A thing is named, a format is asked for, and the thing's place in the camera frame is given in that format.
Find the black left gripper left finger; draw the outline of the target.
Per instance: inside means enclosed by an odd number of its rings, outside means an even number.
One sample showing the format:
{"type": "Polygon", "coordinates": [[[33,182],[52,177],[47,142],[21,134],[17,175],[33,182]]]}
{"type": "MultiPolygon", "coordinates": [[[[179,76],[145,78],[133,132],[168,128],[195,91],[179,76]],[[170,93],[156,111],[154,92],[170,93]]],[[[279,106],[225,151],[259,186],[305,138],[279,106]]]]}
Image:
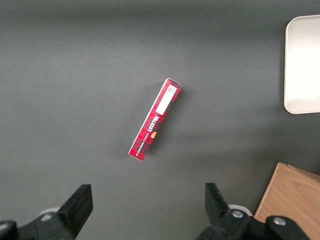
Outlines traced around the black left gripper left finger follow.
{"type": "Polygon", "coordinates": [[[24,226],[0,222],[2,240],[75,240],[93,211],[92,186],[82,184],[57,211],[40,214],[24,226]]]}

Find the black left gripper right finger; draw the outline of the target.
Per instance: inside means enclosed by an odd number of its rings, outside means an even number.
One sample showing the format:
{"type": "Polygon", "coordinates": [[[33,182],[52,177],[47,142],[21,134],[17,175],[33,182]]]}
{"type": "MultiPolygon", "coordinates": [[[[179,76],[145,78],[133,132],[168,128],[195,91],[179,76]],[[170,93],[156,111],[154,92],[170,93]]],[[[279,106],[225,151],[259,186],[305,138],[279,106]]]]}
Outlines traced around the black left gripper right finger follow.
{"type": "Polygon", "coordinates": [[[210,226],[198,240],[308,240],[292,219],[271,215],[265,223],[239,208],[231,209],[215,183],[205,184],[205,210],[210,226]]]}

